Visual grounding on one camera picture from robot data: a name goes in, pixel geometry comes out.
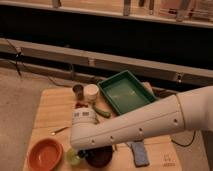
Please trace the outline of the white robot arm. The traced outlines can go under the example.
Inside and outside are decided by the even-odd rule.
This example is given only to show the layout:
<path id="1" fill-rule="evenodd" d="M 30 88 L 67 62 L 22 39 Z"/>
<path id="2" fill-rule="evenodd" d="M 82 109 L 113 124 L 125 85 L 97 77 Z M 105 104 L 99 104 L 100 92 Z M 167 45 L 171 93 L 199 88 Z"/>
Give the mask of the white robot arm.
<path id="1" fill-rule="evenodd" d="M 177 93 L 99 124 L 92 109 L 75 109 L 70 144 L 87 150 L 184 130 L 213 132 L 213 86 Z"/>

